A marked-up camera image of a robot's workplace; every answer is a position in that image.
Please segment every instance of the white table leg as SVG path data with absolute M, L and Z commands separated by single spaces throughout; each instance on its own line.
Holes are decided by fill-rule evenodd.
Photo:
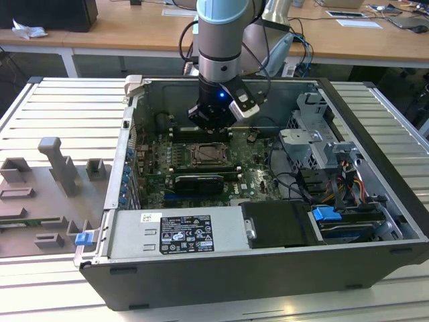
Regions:
M 429 136 L 429 119 L 424 122 L 424 124 L 418 131 L 424 138 L 427 138 Z
M 79 69 L 74 63 L 73 50 L 71 48 L 61 48 L 59 50 L 59 55 L 61 55 L 64 66 L 66 67 L 67 76 L 70 78 L 80 77 Z

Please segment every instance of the gray plastic part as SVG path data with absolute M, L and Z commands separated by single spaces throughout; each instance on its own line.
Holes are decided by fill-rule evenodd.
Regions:
M 86 173 L 90 181 L 106 179 L 106 167 L 103 159 L 89 159 L 86 163 Z
M 0 220 L 4 219 L 21 219 L 27 215 L 25 208 L 8 208 L 0 209 Z
M 65 156 L 64 161 L 66 161 L 66 167 L 69 175 L 72 176 L 73 179 L 75 179 L 76 176 L 78 175 L 78 172 L 76 170 L 76 167 L 74 166 L 72 158 L 70 156 Z M 56 178 L 54 169 L 49 169 L 49 171 L 51 172 L 54 180 L 57 181 L 58 179 Z
M 21 173 L 31 171 L 24 158 L 7 158 L 0 167 L 0 174 L 7 183 L 25 182 Z
M 31 76 L 27 80 L 27 84 L 40 84 L 43 81 L 43 76 Z
M 92 229 L 93 229 L 93 227 L 91 226 L 89 220 L 85 220 L 85 222 L 83 223 L 82 231 L 92 230 Z
M 67 197 L 73 197 L 76 193 L 76 184 L 69 173 L 66 161 L 60 151 L 60 138 L 42 138 L 38 150 L 48 157 L 56 179 L 60 182 Z
M 0 199 L 22 199 L 22 198 L 33 198 L 36 193 L 34 189 L 29 188 L 8 188 L 0 190 Z
M 76 239 L 76 235 L 80 233 L 80 229 L 76 226 L 75 222 L 73 220 L 70 220 L 70 223 L 68 223 L 66 236 L 70 238 L 72 242 Z
M 34 243 L 41 249 L 62 248 L 64 246 L 64 239 L 61 238 L 59 233 L 38 233 Z
M 59 220 L 42 221 L 41 225 L 45 229 L 62 229 L 67 227 L 68 221 L 65 217 L 61 217 Z

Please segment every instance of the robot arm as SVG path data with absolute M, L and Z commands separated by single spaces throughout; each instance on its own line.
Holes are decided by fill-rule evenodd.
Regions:
M 222 131 L 259 112 L 266 101 L 241 80 L 245 28 L 256 22 L 288 30 L 290 0 L 198 0 L 199 99 L 188 117 L 206 131 Z

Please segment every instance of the slotted aluminum surface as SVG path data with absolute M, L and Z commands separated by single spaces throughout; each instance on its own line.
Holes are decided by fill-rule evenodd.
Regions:
M 396 170 L 429 210 L 429 144 L 376 89 L 332 83 Z M 347 130 L 334 119 L 345 140 Z
M 49 166 L 38 144 L 44 136 L 58 136 L 63 156 L 70 156 L 75 165 L 85 165 L 89 158 L 112 164 L 127 106 L 124 83 L 118 78 L 44 78 L 30 85 L 3 124 L 0 162 L 24 157 L 30 166 Z

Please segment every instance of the table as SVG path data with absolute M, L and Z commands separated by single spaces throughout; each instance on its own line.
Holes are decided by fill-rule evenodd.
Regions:
M 377 3 L 388 3 L 377 0 Z M 179 57 L 178 39 L 191 17 L 163 16 L 163 5 L 143 3 L 130 6 L 128 1 L 97 0 L 99 16 L 89 33 L 50 31 L 45 38 L 24 40 L 11 30 L 0 30 L 0 46 L 10 52 L 37 52 L 61 55 L 69 77 L 78 77 L 73 56 L 107 55 L 140 57 Z M 330 17 L 328 8 L 315 7 L 306 0 L 303 8 L 291 7 L 290 17 Z M 429 67 L 427 34 L 401 30 L 388 21 L 378 19 L 379 29 L 342 27 L 335 20 L 303 20 L 304 33 L 314 47 L 313 62 L 386 67 Z M 299 32 L 298 22 L 292 26 Z M 190 35 L 184 39 L 189 45 Z M 304 51 L 293 44 L 288 63 L 295 64 Z
M 126 102 L 121 100 L 123 79 L 105 78 L 44 78 L 39 85 L 26 85 L 14 104 L 0 120 L 2 154 L 9 157 L 23 156 L 31 166 L 46 165 L 44 156 L 37 151 L 38 140 L 42 136 L 55 136 L 60 133 L 65 148 L 70 149 L 74 163 L 86 164 L 87 158 L 101 156 L 111 164 L 117 138 L 117 124 L 105 122 L 121 120 L 117 116 Z M 365 126 L 377 131 L 380 113 L 388 109 L 393 115 L 381 119 L 390 124 L 389 131 L 409 131 L 413 136 L 412 125 L 389 104 L 377 90 L 368 90 L 361 83 L 333 83 L 348 104 L 353 104 L 355 113 L 368 111 Z M 110 102 L 109 108 L 103 102 Z M 49 110 L 51 119 L 41 115 Z M 60 125 L 54 116 L 58 112 L 68 112 L 66 125 Z M 88 113 L 97 112 L 102 123 L 82 125 Z M 30 120 L 28 125 L 18 121 Z M 74 127 L 87 126 L 85 131 Z M 387 132 L 379 132 L 377 143 L 383 149 L 392 146 Z M 394 144 L 409 144 L 412 136 L 397 136 Z M 395 156 L 403 159 L 407 156 Z M 0 315 L 1 321 L 318 321 L 318 322 L 360 322 L 360 321 L 423 321 L 429 318 L 429 261 L 422 265 L 406 266 L 392 272 L 389 276 L 369 289 L 320 294 L 303 294 L 272 299 L 257 299 L 230 303 L 192 305 L 163 309 L 114 312 L 109 310 L 102 298 L 74 267 L 74 254 L 58 254 L 46 258 L 7 258 L 0 259 Z

